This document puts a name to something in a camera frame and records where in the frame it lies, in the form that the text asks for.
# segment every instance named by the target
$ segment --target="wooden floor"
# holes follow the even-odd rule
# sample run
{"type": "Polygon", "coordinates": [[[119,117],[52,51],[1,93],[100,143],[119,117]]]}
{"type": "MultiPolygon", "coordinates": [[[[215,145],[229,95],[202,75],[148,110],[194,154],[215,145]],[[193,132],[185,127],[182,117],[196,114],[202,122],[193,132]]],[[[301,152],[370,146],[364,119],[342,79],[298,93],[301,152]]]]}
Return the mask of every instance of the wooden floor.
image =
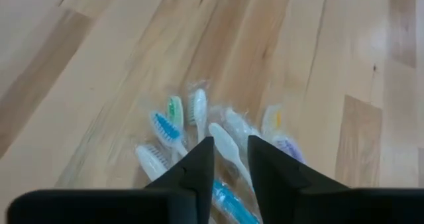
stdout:
{"type": "Polygon", "coordinates": [[[424,187],[424,0],[0,0],[0,208],[143,187],[148,111],[199,81],[256,125],[282,103],[331,178],[424,187]]]}

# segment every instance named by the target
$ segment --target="blue bristles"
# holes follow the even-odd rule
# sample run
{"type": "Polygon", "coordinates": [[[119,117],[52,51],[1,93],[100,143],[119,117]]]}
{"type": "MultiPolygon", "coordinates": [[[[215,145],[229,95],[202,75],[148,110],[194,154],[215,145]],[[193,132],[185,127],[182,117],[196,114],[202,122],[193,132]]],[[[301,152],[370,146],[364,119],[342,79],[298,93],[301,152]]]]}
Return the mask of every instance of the blue bristles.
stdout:
{"type": "Polygon", "coordinates": [[[172,146],[181,140],[181,132],[165,115],[154,111],[150,114],[150,119],[152,128],[163,145],[172,146]]]}

